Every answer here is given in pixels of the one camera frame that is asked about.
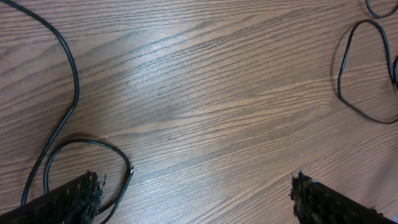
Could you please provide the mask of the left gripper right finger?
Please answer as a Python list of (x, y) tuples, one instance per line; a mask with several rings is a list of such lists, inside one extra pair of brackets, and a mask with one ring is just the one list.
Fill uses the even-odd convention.
[(395, 224), (321, 182), (299, 172), (292, 177), (290, 198), (301, 224)]

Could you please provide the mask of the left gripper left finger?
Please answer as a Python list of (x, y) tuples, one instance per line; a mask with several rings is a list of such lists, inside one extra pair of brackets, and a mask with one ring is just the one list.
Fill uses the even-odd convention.
[(87, 172), (1, 215), (1, 224), (92, 223), (101, 200), (98, 176)]

